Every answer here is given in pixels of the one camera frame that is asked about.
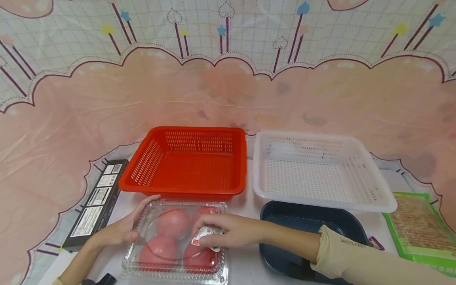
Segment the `black object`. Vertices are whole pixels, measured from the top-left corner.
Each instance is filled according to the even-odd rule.
[[[360,222],[341,209],[270,201],[261,210],[261,220],[310,233],[318,233],[322,225],[360,244],[370,242]],[[334,285],[349,284],[342,278],[330,279],[310,268],[310,262],[283,249],[260,244],[264,265],[272,272],[291,278]]]
[[[81,285],[97,285],[97,283],[91,279],[86,279],[81,283]]]
[[[114,278],[111,274],[107,273],[97,285],[114,285],[117,283],[117,279]]]
[[[91,279],[86,279],[81,285],[115,285],[116,283],[117,279],[115,279],[111,274],[106,273],[106,275],[98,283],[95,283],[95,281]]]
[[[63,243],[64,249],[79,251],[92,235],[106,227],[119,197],[118,183],[127,164],[126,159],[108,161]]]

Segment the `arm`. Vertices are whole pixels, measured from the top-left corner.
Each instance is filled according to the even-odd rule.
[[[59,277],[60,282],[65,285],[77,285],[87,278],[95,261],[105,248],[97,234],[91,237],[73,258],[70,265]]]
[[[201,246],[270,244],[309,260],[312,269],[326,277],[342,277],[354,285],[455,284],[429,266],[358,244],[326,226],[314,234],[236,215],[212,214],[202,216],[194,232],[205,224],[216,225],[225,234],[202,237]]]
[[[134,228],[141,217],[141,212],[147,203],[159,198],[159,195],[145,198],[128,216],[105,227],[89,238],[67,269],[53,282],[53,285],[80,284],[87,278],[93,264],[95,264],[95,261],[105,247],[125,242],[132,243],[139,239],[140,235],[134,231]]]

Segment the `basket rim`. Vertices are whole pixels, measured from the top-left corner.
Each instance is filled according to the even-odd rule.
[[[351,140],[359,147],[360,151],[367,160],[368,167],[372,170],[373,176],[375,181],[381,186],[382,194],[384,195],[384,199],[382,202],[377,205],[368,205],[363,203],[353,203],[353,202],[340,202],[340,201],[333,201],[333,200],[323,200],[323,199],[315,199],[315,198],[297,198],[294,196],[287,196],[287,195],[279,195],[279,194],[272,194],[264,192],[260,187],[260,143],[262,137],[265,135],[286,135],[286,136],[294,136],[298,138],[320,138],[320,139],[344,139],[344,140]],[[375,164],[372,159],[370,153],[364,147],[364,144],[353,137],[346,136],[346,135],[328,135],[328,134],[316,134],[316,133],[298,133],[298,132],[286,132],[286,131],[273,131],[273,130],[263,130],[259,131],[255,137],[255,146],[254,146],[254,155],[253,155],[253,189],[255,193],[265,199],[275,200],[280,202],[288,202],[288,203],[295,203],[295,204],[305,204],[311,206],[320,206],[320,207],[331,207],[331,208],[339,208],[339,209],[350,209],[350,210],[361,210],[361,211],[368,211],[368,212],[394,212],[397,208],[396,199],[391,192],[391,189],[386,182],[385,178],[383,177],[382,173],[380,172],[379,168]]]
[[[247,141],[245,139],[245,131],[241,128],[233,128],[233,127],[186,127],[186,126],[158,126],[152,128],[147,136],[143,139],[143,141],[138,146],[138,149],[141,149],[143,144],[148,143],[153,135],[157,131],[161,130],[169,130],[169,131],[182,131],[182,132],[192,132],[192,131],[232,131],[237,132],[240,134],[239,144],[241,146],[240,151],[240,161],[245,161],[245,163],[241,163],[240,172],[239,172],[239,184],[236,187],[230,189],[220,189],[220,188],[205,188],[203,191],[192,191],[186,192],[186,188],[182,187],[154,187],[154,186],[139,186],[139,185],[131,185],[126,182],[127,178],[133,172],[135,166],[137,165],[138,161],[141,158],[142,152],[135,152],[133,157],[127,164],[125,171],[122,173],[120,180],[119,180],[119,188],[125,192],[141,192],[147,194],[168,194],[168,195],[229,195],[229,196],[236,196],[242,193],[245,189],[246,185],[246,174],[247,174]]]

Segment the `tomato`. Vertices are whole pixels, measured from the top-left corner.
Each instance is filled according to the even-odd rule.
[[[182,239],[190,226],[187,212],[178,208],[164,210],[156,219],[157,233],[173,239]]]
[[[176,264],[178,257],[179,246],[175,240],[163,236],[156,236],[149,239],[143,246],[140,252],[139,263],[142,265],[142,270],[159,270],[158,268],[148,268],[156,266],[160,266],[163,270],[166,270],[166,267]]]
[[[203,207],[199,208],[198,211],[192,217],[192,227],[199,220],[199,218],[201,218],[202,215],[216,214],[216,213],[218,213],[218,209],[216,207],[203,206]]]
[[[209,248],[188,244],[184,251],[184,266],[188,273],[214,273],[218,265],[218,252]]]

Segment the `sticker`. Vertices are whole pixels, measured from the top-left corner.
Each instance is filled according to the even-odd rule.
[[[98,221],[103,206],[85,208],[71,238],[90,235]]]
[[[114,168],[114,165],[108,165],[108,166],[105,168],[103,174],[111,174],[113,168]]]
[[[92,197],[87,203],[87,207],[95,205],[104,205],[104,203],[108,199],[109,192],[111,192],[111,187],[95,188]]]
[[[121,168],[122,168],[122,165],[121,165],[121,164],[116,164],[116,165],[114,166],[114,169],[113,169],[112,174],[117,174],[117,173],[119,173]]]
[[[97,187],[106,187],[106,186],[114,185],[116,177],[117,177],[117,174],[101,176]]]
[[[221,228],[204,226],[199,230],[199,232],[196,234],[196,236],[192,239],[192,244],[199,246],[200,238],[207,236],[207,235],[211,235],[211,234],[223,234],[223,231]],[[209,247],[209,248],[215,252],[220,251],[220,247]]]
[[[370,243],[373,245],[378,250],[385,250],[385,248],[382,246],[381,243],[378,242],[378,240],[375,237],[370,237],[369,238]]]

